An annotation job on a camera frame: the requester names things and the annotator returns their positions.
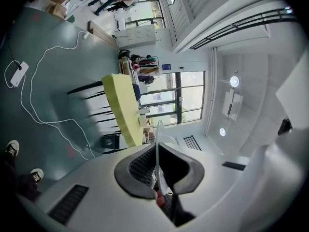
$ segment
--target green floor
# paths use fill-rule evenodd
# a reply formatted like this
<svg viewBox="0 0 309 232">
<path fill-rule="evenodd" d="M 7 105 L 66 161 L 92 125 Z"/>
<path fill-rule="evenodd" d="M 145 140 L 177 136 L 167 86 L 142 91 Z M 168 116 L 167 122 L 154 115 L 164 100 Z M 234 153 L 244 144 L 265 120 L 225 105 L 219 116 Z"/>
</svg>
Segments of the green floor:
<svg viewBox="0 0 309 232">
<path fill-rule="evenodd" d="M 81 29 L 50 14 L 24 8 L 16 19 L 10 35 L 10 45 L 14 58 L 29 65 L 23 91 L 23 103 L 32 111 L 29 104 L 30 79 L 36 64 L 47 48 L 55 45 L 74 47 L 77 33 Z M 80 116 L 83 100 L 69 97 L 66 92 L 98 81 L 111 73 L 118 73 L 117 52 L 100 39 L 89 35 L 86 40 L 80 36 L 77 49 L 54 49 L 46 53 L 33 80 L 32 103 L 43 121 L 56 121 L 75 118 L 85 129 L 90 144 L 95 146 L 96 138 L 91 132 L 92 125 L 85 116 Z M 4 70 L 12 61 L 12 56 L 5 42 L 0 50 L 0 147 L 16 139 L 20 151 L 16 159 L 18 174 L 27 174 L 33 168 L 44 170 L 44 179 L 39 189 L 45 190 L 54 181 L 85 162 L 78 152 L 72 157 L 67 149 L 68 142 L 61 137 L 57 129 L 36 124 L 20 105 L 22 83 L 18 88 L 9 89 L 4 82 Z M 10 80 L 16 67 L 11 65 L 6 73 Z M 65 136 L 78 147 L 83 155 L 91 158 L 82 132 L 73 122 L 60 125 Z"/>
</svg>

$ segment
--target red tape mark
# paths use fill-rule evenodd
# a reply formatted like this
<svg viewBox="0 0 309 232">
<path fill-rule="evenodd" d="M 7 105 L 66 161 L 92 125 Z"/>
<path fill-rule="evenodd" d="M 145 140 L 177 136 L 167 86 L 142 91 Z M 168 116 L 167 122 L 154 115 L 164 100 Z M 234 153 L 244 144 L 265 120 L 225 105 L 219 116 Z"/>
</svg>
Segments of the red tape mark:
<svg viewBox="0 0 309 232">
<path fill-rule="evenodd" d="M 39 13 L 36 13 L 36 14 L 34 15 L 34 22 L 37 22 L 38 16 L 39 16 Z"/>
<path fill-rule="evenodd" d="M 74 155 L 74 151 L 73 151 L 73 149 L 69 145 L 66 145 L 66 148 L 69 151 L 68 158 L 71 158 Z"/>
</svg>

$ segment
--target white extension cord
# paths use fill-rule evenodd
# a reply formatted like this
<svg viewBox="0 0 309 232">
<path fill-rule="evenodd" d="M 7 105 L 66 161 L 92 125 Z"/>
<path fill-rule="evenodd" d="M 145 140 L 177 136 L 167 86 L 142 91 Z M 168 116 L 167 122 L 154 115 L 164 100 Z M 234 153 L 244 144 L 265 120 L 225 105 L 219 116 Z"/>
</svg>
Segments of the white extension cord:
<svg viewBox="0 0 309 232">
<path fill-rule="evenodd" d="M 67 140 L 67 141 L 69 142 L 69 144 L 71 145 L 71 147 L 72 147 L 74 150 L 76 150 L 76 151 L 81 155 L 82 158 L 84 158 L 85 160 L 89 160 L 89 159 L 85 158 L 85 157 L 81 154 L 81 152 L 80 152 L 78 149 L 74 148 L 74 146 L 72 145 L 71 141 L 70 141 L 69 139 L 67 139 L 67 138 L 62 134 L 61 130 L 60 130 L 57 126 L 54 126 L 54 125 L 52 125 L 52 124 L 62 123 L 62 122 L 70 121 L 70 120 L 74 121 L 74 123 L 82 130 L 82 132 L 83 132 L 83 134 L 84 134 L 84 137 L 85 137 L 85 139 L 86 139 L 86 141 L 87 141 L 87 143 L 88 143 L 90 153 L 91 153 L 92 156 L 95 158 L 95 156 L 93 155 L 93 153 L 92 153 L 92 151 L 91 151 L 91 146 L 90 146 L 90 143 L 88 142 L 88 139 L 87 139 L 87 137 L 86 137 L 86 134 L 85 134 L 84 130 L 80 127 L 80 125 L 79 125 L 74 119 L 72 119 L 72 118 L 65 119 L 65 120 L 61 120 L 61 121 L 44 122 L 44 121 L 40 120 L 40 118 L 39 118 L 39 116 L 37 115 L 37 113 L 36 113 L 36 111 L 35 111 L 35 109 L 34 109 L 34 107 L 33 107 L 33 105 L 32 105 L 32 102 L 31 102 L 32 81 L 33 81 L 33 78 L 34 78 L 34 76 L 35 76 L 35 74 L 36 74 L 36 72 L 37 72 L 37 70 L 38 70 L 39 63 L 42 61 L 42 59 L 43 59 L 44 56 L 45 56 L 45 53 L 46 53 L 47 51 L 52 50 L 52 49 L 55 49 L 55 48 L 57 48 L 57 47 L 58 47 L 58 48 L 61 48 L 61 49 L 65 49 L 65 50 L 73 50 L 73 49 L 77 48 L 77 46 L 78 46 L 78 39 L 79 39 L 80 33 L 85 33 L 85 35 L 87 34 L 87 32 L 85 32 L 85 31 L 80 31 L 80 32 L 77 34 L 77 41 L 76 41 L 76 46 L 75 46 L 75 47 L 73 47 L 73 48 L 66 48 L 66 47 L 62 47 L 62 46 L 57 45 L 57 46 L 54 46 L 54 47 L 52 47 L 52 48 L 49 48 L 49 49 L 47 49 L 47 50 L 44 52 L 42 58 L 41 58 L 40 61 L 37 63 L 35 72 L 34 72 L 32 78 L 31 78 L 31 82 L 30 82 L 30 96 L 29 96 L 29 101 L 30 101 L 30 105 L 31 105 L 31 107 L 32 107 L 32 109 L 33 109 L 33 111 L 34 111 L 34 114 L 35 114 L 36 117 L 38 118 L 38 121 L 37 121 L 37 120 L 33 117 L 33 115 L 24 107 L 23 102 L 22 102 L 22 95 L 23 95 L 23 89 L 24 89 L 24 84 L 25 84 L 25 80 L 26 80 L 26 74 L 24 75 L 25 78 L 24 78 L 23 85 L 22 85 L 22 87 L 21 87 L 21 92 L 20 92 L 20 104 L 21 104 L 21 106 L 25 109 L 25 111 L 33 118 L 33 120 L 34 120 L 36 123 L 38 123 L 38 124 L 45 124 L 45 125 L 49 125 L 49 126 L 52 126 L 52 127 L 57 128 L 58 131 L 60 132 L 61 136 L 62 136 L 65 140 Z M 19 63 L 18 61 L 16 61 L 16 60 L 14 61 L 14 60 L 13 60 L 13 61 L 12 61 L 11 63 L 9 63 L 9 65 L 6 67 L 6 69 L 5 69 L 5 71 L 4 71 L 4 80 L 5 80 L 5 83 L 6 83 L 6 85 L 7 85 L 8 88 L 13 88 L 13 86 L 9 86 L 9 85 L 8 85 L 8 83 L 7 83 L 7 81 L 6 81 L 5 73 L 6 73 L 7 69 L 9 68 L 9 66 L 10 66 L 13 62 L 17 62 L 17 63 L 20 65 L 20 63 Z"/>
</svg>

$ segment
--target sneaker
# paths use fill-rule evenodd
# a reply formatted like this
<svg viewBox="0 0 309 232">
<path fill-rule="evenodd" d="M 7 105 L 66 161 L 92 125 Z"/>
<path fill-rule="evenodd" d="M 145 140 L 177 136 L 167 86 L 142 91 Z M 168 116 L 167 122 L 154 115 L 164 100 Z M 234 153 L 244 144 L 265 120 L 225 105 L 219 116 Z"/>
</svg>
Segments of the sneaker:
<svg viewBox="0 0 309 232">
<path fill-rule="evenodd" d="M 5 148 L 5 153 L 11 154 L 14 158 L 18 155 L 19 143 L 16 140 L 12 140 L 8 143 Z"/>
<path fill-rule="evenodd" d="M 44 177 L 44 172 L 40 168 L 33 169 L 29 175 L 32 175 L 35 182 L 38 184 Z"/>
</svg>

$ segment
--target blue sign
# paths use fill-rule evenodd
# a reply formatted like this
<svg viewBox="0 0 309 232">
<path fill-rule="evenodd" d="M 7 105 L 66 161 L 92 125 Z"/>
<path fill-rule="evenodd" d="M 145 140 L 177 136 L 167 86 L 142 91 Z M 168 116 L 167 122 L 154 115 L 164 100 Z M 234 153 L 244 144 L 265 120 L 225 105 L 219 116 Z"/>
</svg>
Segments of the blue sign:
<svg viewBox="0 0 309 232">
<path fill-rule="evenodd" d="M 162 70 L 164 70 L 164 71 L 171 70 L 171 65 L 170 64 L 162 64 Z"/>
</svg>

